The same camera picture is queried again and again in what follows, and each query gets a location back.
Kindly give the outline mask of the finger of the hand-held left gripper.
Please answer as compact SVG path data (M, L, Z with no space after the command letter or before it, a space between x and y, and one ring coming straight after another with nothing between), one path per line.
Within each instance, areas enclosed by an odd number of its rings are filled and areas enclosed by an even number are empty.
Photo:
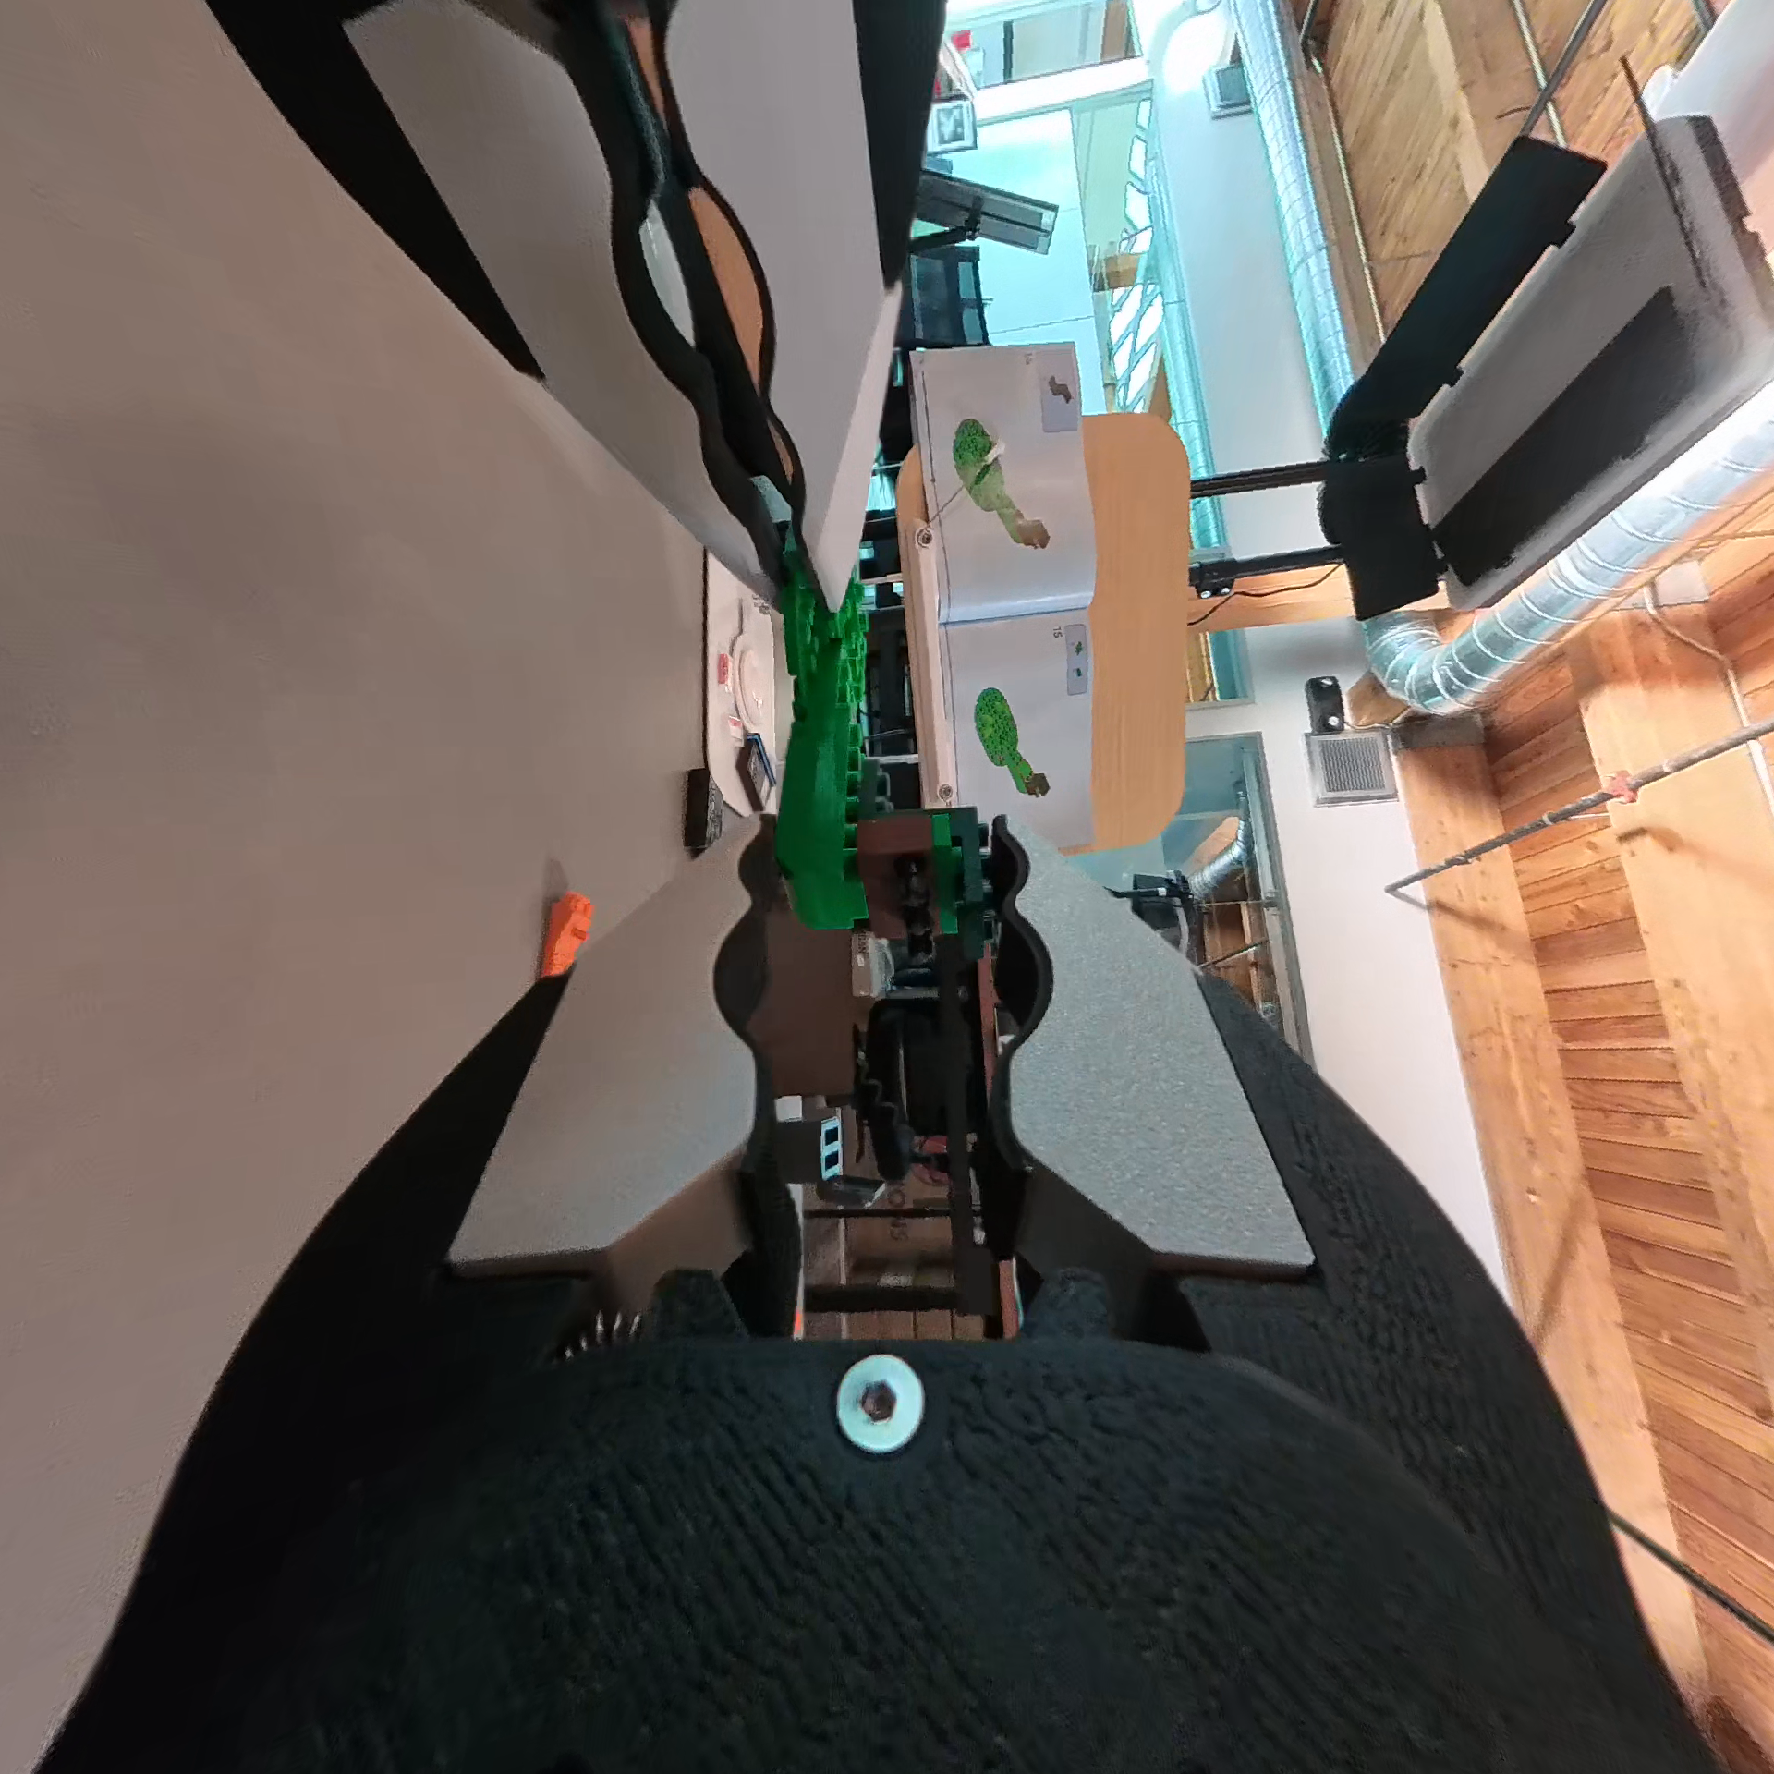
M343 34L547 393L778 599L802 493L770 404L771 298L676 133L664 13L371 4Z
M847 589L939 85L944 4L676 4L692 167L761 274L767 464L822 589Z

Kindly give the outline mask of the instruction booklet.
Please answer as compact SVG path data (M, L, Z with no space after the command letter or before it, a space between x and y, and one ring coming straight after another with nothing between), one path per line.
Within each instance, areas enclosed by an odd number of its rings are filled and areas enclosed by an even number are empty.
M908 356L955 805L1086 850L1099 527L1071 343Z

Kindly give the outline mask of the green plate with black pins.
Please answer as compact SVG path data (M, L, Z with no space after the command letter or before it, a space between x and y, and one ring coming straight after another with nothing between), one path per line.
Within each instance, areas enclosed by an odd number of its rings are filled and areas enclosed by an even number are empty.
M917 816L911 850L898 857L904 929L959 938L982 953L993 919L986 863L974 809Z

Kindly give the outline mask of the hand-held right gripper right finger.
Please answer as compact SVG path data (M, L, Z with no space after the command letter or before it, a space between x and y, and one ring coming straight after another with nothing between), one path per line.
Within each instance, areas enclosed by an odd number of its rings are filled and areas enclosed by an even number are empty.
M1112 1316L1168 1280L1300 1282L1316 1255L1197 968L1025 821L993 821L998 963L1031 1002L995 1064L1013 1258Z

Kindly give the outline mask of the green brick model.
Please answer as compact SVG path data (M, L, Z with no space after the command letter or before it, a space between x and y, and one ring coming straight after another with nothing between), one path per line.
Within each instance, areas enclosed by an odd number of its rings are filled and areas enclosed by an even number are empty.
M870 610L851 583L832 610L815 585L795 533L785 539L785 656L790 674L790 738L776 816L776 863L787 899L812 932L855 932L870 919L860 878L864 704Z

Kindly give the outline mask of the studio light panel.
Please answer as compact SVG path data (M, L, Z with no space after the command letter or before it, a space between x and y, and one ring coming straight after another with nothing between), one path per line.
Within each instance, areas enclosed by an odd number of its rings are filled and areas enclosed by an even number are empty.
M1204 494L1317 493L1320 543L1189 568L1197 596L1340 568L1359 619L1485 610L1770 379L1770 265L1749 149L1672 116L1605 167L1507 146L1320 456Z

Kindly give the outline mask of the wooden booklet stand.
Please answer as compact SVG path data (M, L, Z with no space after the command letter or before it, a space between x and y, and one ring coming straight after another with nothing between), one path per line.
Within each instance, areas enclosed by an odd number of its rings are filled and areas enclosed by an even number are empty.
M1084 415L1084 469L1099 524L1099 592L1089 607L1099 708L1091 714L1091 842L1071 855L1159 845L1185 797L1189 660L1189 456L1151 411ZM879 761L893 809L959 801L940 704L934 589L927 580L927 488L919 449L898 464L893 527L904 546L904 687L915 751Z

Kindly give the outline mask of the metal sprinkler pipe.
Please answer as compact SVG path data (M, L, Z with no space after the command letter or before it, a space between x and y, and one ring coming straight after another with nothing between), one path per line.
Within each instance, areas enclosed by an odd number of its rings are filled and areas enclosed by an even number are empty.
M1664 761L1658 761L1652 766L1643 766L1639 771L1615 771L1615 774L1609 774L1599 784L1599 790L1592 790L1592 793L1586 793L1582 799L1572 799L1567 805L1555 805L1552 811L1541 811L1532 821L1524 821L1519 827L1500 830L1500 832L1493 832L1493 836L1488 836L1488 838L1481 838L1481 842L1476 842L1470 848L1459 848L1459 850L1455 850L1455 855L1448 855L1448 857L1443 857L1443 859L1435 859L1435 863L1431 863L1424 869L1416 869L1411 874L1404 874L1404 878L1388 881L1385 884L1385 895L1401 899L1411 887L1427 884L1435 874L1470 869L1470 866L1476 866L1479 859L1485 859L1485 857L1491 857L1497 850L1507 850L1507 848L1528 842L1530 836L1538 836L1545 830L1557 830L1557 827L1574 824L1582 819L1605 816L1615 805L1619 805L1619 809L1622 805L1631 805L1652 784L1672 780L1672 777L1677 777L1677 774L1684 774L1689 768L1708 766L1708 763L1723 761L1723 756L1730 756L1736 751L1745 751L1745 749L1748 751L1762 751L1762 741L1767 741L1767 738L1770 738L1770 717L1762 717L1762 721L1754 721L1754 724L1739 728L1736 734L1730 734L1723 738L1694 745L1694 749L1677 751L1675 756L1664 756Z

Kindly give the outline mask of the dark green square plate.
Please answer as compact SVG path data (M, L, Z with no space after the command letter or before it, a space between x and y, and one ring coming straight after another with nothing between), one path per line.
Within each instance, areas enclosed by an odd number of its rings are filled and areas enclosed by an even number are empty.
M984 963L986 943L993 938L995 901L993 901L993 845L991 832L982 830L970 809L955 809L947 816L951 845L947 845L947 907L954 922L954 938L959 943L961 963Z

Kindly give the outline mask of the white air vent grille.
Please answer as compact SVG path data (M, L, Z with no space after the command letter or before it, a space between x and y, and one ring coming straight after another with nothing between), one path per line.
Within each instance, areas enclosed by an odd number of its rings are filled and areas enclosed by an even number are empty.
M1306 777L1316 809L1397 801L1394 745L1383 728L1306 734Z

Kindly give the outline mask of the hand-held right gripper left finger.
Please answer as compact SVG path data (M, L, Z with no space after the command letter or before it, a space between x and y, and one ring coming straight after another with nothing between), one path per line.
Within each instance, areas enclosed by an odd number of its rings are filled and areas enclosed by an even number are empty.
M743 819L579 953L450 1247L460 1275L570 1275L595 1311L640 1316L671 1274L714 1274L750 1332L794 1332L802 1231L750 1034L771 842L776 819Z

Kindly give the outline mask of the silver air duct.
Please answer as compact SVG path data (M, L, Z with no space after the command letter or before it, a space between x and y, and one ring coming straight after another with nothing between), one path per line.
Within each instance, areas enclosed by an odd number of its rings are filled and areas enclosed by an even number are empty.
M1367 670L1416 714L1479 712L1770 484L1770 387L1502 599L1443 638L1427 610L1365 619Z
M1286 4L1232 4L1257 135L1274 178L1286 282L1304 343L1317 426L1356 387L1367 335L1367 285L1348 260L1348 217L1337 155L1317 146L1316 100L1304 89L1306 63Z

